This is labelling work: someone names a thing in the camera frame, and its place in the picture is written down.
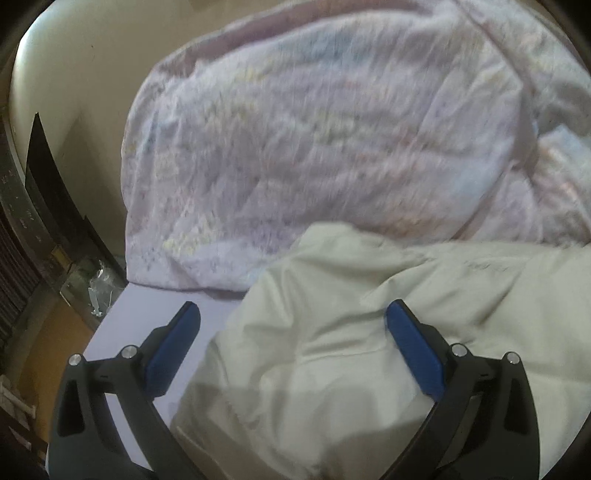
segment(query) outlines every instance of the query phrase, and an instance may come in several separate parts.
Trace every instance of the blue rubber pad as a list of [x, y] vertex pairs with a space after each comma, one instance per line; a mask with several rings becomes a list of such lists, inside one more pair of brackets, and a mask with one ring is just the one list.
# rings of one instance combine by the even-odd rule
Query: blue rubber pad
[[438, 402], [445, 392], [443, 366], [404, 309], [392, 302], [386, 309], [386, 325], [421, 391]]
[[145, 392], [149, 397], [161, 397], [167, 392], [199, 332], [201, 315], [195, 304], [188, 304], [179, 314], [144, 370]]

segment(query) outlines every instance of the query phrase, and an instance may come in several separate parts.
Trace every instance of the cream cloth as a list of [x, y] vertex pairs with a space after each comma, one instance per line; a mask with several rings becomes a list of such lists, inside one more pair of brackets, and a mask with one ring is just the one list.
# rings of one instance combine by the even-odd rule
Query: cream cloth
[[211, 479], [377, 480], [432, 405], [385, 329], [402, 298], [449, 343], [522, 356], [543, 475], [591, 408], [590, 291], [588, 247], [401, 248], [315, 224], [209, 345], [171, 428]]

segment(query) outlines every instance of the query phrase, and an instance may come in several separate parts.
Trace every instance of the brown floor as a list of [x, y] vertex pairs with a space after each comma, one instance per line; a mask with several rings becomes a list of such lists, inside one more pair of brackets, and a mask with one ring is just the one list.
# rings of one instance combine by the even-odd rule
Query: brown floor
[[51, 415], [60, 386], [61, 374], [73, 353], [81, 353], [92, 331], [80, 316], [60, 299], [31, 348], [18, 381], [18, 389], [27, 403], [37, 405], [35, 432], [48, 441]]

